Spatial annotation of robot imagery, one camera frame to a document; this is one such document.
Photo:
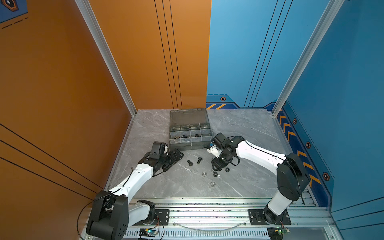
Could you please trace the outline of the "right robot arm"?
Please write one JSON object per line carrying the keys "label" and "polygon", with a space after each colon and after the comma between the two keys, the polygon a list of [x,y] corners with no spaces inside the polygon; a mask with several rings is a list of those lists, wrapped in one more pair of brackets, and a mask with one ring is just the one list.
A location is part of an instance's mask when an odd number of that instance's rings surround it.
{"label": "right robot arm", "polygon": [[234,159],[251,161],[277,176],[278,190],[265,206],[262,218],[270,225],[281,223],[287,208],[299,198],[310,183],[310,175],[299,156],[275,153],[256,146],[241,136],[227,138],[217,134],[207,151],[214,155],[212,169],[221,171]]}

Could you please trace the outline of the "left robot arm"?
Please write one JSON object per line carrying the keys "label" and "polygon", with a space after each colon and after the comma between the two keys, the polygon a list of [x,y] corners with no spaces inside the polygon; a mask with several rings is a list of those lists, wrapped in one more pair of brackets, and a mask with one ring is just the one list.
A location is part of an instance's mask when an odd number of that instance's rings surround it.
{"label": "left robot arm", "polygon": [[170,150],[163,142],[154,142],[151,151],[121,183],[109,191],[100,191],[92,202],[86,233],[103,240],[121,240],[127,229],[138,222],[147,225],[156,220],[155,203],[139,200],[129,204],[140,188],[151,178],[167,172],[184,154]]}

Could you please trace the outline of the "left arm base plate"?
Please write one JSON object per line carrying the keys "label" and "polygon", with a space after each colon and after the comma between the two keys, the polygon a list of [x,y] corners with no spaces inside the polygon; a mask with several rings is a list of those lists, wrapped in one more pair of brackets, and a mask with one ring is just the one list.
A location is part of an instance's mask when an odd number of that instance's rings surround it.
{"label": "left arm base plate", "polygon": [[155,217],[153,220],[143,220],[139,221],[134,226],[155,226],[158,223],[158,220],[164,225],[167,226],[170,220],[170,210],[169,209],[156,209]]}

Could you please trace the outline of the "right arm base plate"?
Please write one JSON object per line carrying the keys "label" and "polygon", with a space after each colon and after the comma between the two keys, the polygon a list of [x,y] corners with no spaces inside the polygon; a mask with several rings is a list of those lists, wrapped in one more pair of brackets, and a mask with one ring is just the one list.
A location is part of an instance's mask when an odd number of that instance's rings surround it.
{"label": "right arm base plate", "polygon": [[281,215],[275,215],[268,209],[249,209],[249,220],[251,225],[291,225],[291,218],[287,210],[284,210]]}

